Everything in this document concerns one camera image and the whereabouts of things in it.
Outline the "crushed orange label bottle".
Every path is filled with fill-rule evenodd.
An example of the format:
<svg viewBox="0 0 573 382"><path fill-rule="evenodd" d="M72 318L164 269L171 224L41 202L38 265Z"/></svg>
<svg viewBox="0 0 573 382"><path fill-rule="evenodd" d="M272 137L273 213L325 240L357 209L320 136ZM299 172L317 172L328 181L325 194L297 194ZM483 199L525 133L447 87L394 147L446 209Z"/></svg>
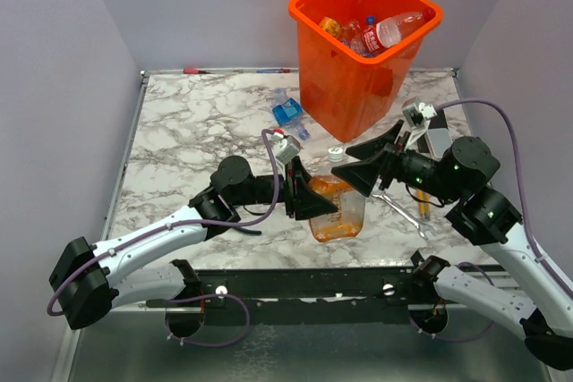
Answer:
<svg viewBox="0 0 573 382"><path fill-rule="evenodd" d="M314 176L310 186L338 209L335 213L317 216L309 221L312 235L318 242L356 237L362 231L365 196L330 174Z"/></svg>

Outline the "light blue label bottle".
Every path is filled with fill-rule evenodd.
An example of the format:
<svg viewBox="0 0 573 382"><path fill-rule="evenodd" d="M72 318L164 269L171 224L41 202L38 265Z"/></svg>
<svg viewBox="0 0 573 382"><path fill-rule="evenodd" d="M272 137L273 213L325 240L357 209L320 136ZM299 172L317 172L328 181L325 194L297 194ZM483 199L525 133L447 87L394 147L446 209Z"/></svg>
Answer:
<svg viewBox="0 0 573 382"><path fill-rule="evenodd" d="M284 88L274 89L272 95L274 100L271 112L279 128L292 132L302 141L308 140L310 133L304 126L304 112L300 104L289 97Z"/></svg>

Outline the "red white label bottle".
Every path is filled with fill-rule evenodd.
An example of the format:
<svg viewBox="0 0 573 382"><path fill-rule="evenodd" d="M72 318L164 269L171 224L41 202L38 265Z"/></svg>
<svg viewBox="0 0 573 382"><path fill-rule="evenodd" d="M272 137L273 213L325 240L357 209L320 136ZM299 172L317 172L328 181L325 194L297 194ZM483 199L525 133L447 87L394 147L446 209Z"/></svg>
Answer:
<svg viewBox="0 0 573 382"><path fill-rule="evenodd" d="M406 37L433 19L435 11L407 12L391 16L367 26L350 42L350 48L363 57L375 57L398 45Z"/></svg>

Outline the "Pepsi bottle blue cap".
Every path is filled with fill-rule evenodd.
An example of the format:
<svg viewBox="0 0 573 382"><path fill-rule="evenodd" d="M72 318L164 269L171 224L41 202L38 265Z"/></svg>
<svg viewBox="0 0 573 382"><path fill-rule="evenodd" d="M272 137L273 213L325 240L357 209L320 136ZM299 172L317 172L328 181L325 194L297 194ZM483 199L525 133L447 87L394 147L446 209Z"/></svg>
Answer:
<svg viewBox="0 0 573 382"><path fill-rule="evenodd" d="M352 39L362 32L362 27L358 20L350 20L347 24L341 26L339 40L345 45L350 45Z"/></svg>

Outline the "orange juice small bottle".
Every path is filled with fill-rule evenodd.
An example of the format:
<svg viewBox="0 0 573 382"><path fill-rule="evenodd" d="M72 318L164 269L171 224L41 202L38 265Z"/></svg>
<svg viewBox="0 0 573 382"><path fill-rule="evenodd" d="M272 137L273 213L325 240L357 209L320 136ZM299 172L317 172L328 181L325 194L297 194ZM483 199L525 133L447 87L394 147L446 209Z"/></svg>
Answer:
<svg viewBox="0 0 573 382"><path fill-rule="evenodd" d="M320 21L319 26L332 37L336 39L340 38L342 26L336 20L326 16Z"/></svg>

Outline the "blue label slim bottle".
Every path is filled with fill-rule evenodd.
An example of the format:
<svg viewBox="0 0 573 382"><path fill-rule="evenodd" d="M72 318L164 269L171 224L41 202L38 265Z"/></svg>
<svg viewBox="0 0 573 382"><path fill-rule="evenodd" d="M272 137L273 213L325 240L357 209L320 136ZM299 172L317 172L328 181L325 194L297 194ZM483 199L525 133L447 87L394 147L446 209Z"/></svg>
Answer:
<svg viewBox="0 0 573 382"><path fill-rule="evenodd" d="M373 26L377 22L377 17L375 15L368 15L365 18L365 23L367 26Z"/></svg>

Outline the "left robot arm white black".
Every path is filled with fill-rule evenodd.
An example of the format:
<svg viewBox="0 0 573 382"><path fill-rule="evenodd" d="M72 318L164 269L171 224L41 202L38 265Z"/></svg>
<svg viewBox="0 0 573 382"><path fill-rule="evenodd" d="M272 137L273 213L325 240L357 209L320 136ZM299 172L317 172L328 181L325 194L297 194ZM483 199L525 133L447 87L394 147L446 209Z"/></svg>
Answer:
<svg viewBox="0 0 573 382"><path fill-rule="evenodd" d="M200 287L188 264L176 262L169 282L163 272L146 274L149 263L181 248L205 242L253 221L237 214L240 206L265 205L263 221L278 203L300 221L336 212L334 203L312 191L311 176L299 157L284 172L256 176L240 156L223 159L210 185L188 204L162 220L122 237L90 244L84 237L68 242L48 282L54 291L47 305L52 317L63 316L72 330L88 327L123 304L146 300L192 303Z"/></svg>

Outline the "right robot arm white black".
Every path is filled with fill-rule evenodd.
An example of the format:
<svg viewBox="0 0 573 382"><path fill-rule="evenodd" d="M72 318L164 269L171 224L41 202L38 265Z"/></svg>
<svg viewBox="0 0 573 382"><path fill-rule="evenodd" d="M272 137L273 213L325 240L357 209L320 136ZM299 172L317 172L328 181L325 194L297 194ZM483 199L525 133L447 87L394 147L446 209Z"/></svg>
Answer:
<svg viewBox="0 0 573 382"><path fill-rule="evenodd" d="M366 197L377 198L393 182L425 191L452 208L445 216L474 246L494 258L522 293L507 293L472 278L435 256L415 261L413 296L454 301L507 328L536 359L557 370L572 368L572 282L526 234L526 220L490 185L500 167L477 137L453 141L435 160L407 147L409 133L397 122L380 137L346 150L354 162L331 172Z"/></svg>

